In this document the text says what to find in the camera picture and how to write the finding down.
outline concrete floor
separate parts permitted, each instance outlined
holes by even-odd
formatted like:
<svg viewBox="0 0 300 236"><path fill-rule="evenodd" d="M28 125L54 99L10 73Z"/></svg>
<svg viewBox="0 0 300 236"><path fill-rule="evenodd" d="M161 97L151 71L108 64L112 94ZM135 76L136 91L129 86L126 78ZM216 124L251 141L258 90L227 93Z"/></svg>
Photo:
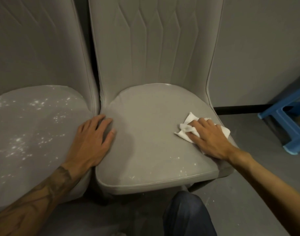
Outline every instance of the concrete floor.
<svg viewBox="0 0 300 236"><path fill-rule="evenodd" d="M286 153L279 139L256 114L222 115L237 145L300 192L300 154ZM180 188L120 197L100 206L88 199L59 205L41 236L163 235L162 214ZM238 173L217 179L194 192L210 213L218 236L289 235L252 187Z"/></svg>

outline chair seat cushion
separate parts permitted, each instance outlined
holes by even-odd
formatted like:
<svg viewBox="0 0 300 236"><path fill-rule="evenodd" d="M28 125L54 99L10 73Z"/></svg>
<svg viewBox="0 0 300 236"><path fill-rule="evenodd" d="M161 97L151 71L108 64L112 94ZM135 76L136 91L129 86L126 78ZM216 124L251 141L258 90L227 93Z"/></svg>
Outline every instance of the chair seat cushion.
<svg viewBox="0 0 300 236"><path fill-rule="evenodd" d="M232 173L227 162L203 155L192 143L173 134L189 112L221 124L211 107L184 88L147 84L122 91L103 110L114 119L117 135L95 168L101 187L111 194L128 194Z"/></svg>
<svg viewBox="0 0 300 236"><path fill-rule="evenodd" d="M0 95L0 210L65 160L77 127L92 116L69 87L27 87ZM80 197L88 182L89 172L68 198Z"/></svg>

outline hand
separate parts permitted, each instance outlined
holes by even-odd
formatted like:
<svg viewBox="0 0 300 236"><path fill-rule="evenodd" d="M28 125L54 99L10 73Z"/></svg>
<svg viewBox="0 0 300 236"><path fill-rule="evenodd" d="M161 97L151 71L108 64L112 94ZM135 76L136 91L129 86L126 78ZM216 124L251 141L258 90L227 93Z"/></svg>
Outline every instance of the hand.
<svg viewBox="0 0 300 236"><path fill-rule="evenodd" d="M200 118L198 121L193 120L189 125L196 128L200 138L191 132L187 132L187 136L206 154L222 160L228 160L231 153L239 151L225 137L221 126L215 125L211 119L206 121Z"/></svg>
<svg viewBox="0 0 300 236"><path fill-rule="evenodd" d="M104 131L113 120L107 118L97 127L104 117L105 115L98 115L78 127L67 158L61 165L69 170L72 177L82 177L89 168L97 166L109 150L116 131L112 129L103 142Z"/></svg>

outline chair backrest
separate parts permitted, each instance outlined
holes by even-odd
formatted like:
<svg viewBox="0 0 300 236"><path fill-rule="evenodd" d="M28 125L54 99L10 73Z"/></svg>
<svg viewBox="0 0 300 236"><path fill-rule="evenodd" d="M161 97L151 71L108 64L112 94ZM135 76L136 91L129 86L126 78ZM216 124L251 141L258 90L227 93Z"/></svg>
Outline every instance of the chair backrest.
<svg viewBox="0 0 300 236"><path fill-rule="evenodd" d="M37 85L71 87L99 111L73 0L0 0L0 95Z"/></svg>
<svg viewBox="0 0 300 236"><path fill-rule="evenodd" d="M89 0L102 109L131 86L167 83L210 104L223 0Z"/></svg>

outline gray upholstered chair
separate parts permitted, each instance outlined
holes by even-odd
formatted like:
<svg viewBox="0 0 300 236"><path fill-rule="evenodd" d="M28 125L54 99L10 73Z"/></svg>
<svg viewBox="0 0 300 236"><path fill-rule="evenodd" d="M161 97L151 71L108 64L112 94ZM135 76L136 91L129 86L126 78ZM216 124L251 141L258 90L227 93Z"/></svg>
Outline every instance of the gray upholstered chair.
<svg viewBox="0 0 300 236"><path fill-rule="evenodd" d="M73 0L0 0L0 210L58 167L99 111ZM83 195L90 174L64 201Z"/></svg>
<svg viewBox="0 0 300 236"><path fill-rule="evenodd" d="M173 134L190 111L221 124L208 78L222 5L223 0L89 0L101 112L117 129L111 150L95 168L106 193L150 191L233 172Z"/></svg>

